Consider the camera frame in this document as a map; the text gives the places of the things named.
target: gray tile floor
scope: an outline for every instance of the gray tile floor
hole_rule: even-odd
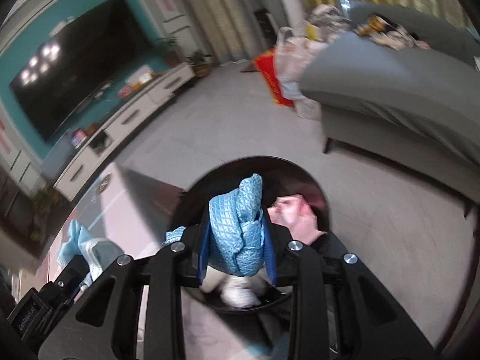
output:
[[[215,69],[116,161],[182,188],[243,156],[278,156],[304,167],[329,199],[333,232],[436,344],[465,282],[473,218],[463,218],[455,198],[385,164],[342,147],[322,154],[320,122],[275,105],[260,74],[240,68]]]

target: silver screw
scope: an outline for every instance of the silver screw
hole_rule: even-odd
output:
[[[182,251],[185,249],[185,244],[183,242],[174,242],[170,245],[172,251]]]
[[[303,248],[303,244],[300,241],[290,241],[289,249],[291,251],[300,251]]]
[[[127,256],[126,254],[122,254],[117,258],[117,264],[120,266],[127,266],[128,264],[130,264],[130,261],[130,256]]]
[[[357,255],[353,253],[347,253],[345,256],[343,256],[343,261],[345,261],[347,264],[355,264],[358,260],[359,258]]]

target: sofa backrest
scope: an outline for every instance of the sofa backrest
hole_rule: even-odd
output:
[[[475,56],[480,56],[480,44],[464,28],[457,28],[443,19],[400,5],[375,4],[363,1],[350,2],[350,19],[357,26],[374,13],[379,13],[402,25],[408,32],[427,42],[434,50],[475,66]]]

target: teal wall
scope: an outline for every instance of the teal wall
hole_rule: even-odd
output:
[[[79,17],[105,1],[107,0],[57,0],[45,12],[33,20],[0,56],[0,98],[18,131],[42,159],[46,157],[55,144],[57,136],[49,142],[43,140],[17,102],[14,93],[9,88],[9,83],[37,51],[38,47],[49,39],[49,32],[58,23],[70,16]],[[158,35],[153,28],[152,22],[145,14],[141,3],[138,0],[126,0],[126,2],[147,37],[150,40],[156,39]],[[65,131],[66,128],[86,128],[92,122],[100,120],[110,109],[118,104],[117,91],[123,86],[125,78],[145,63],[149,64],[155,71],[167,69],[163,60],[154,55],[146,55],[121,72],[114,79],[113,86],[106,92],[105,97],[101,101],[87,107],[72,120],[69,120],[63,130]]]

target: blue cloth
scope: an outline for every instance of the blue cloth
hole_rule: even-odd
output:
[[[210,200],[209,264],[213,268],[229,275],[254,276],[263,267],[261,199],[262,178],[253,174],[239,188]],[[179,241],[184,229],[168,232],[165,245]]]
[[[76,219],[70,222],[68,240],[62,244],[58,252],[58,264],[64,268],[77,254],[81,254],[90,268],[84,283],[90,286],[123,250],[106,238],[94,238],[90,232]]]

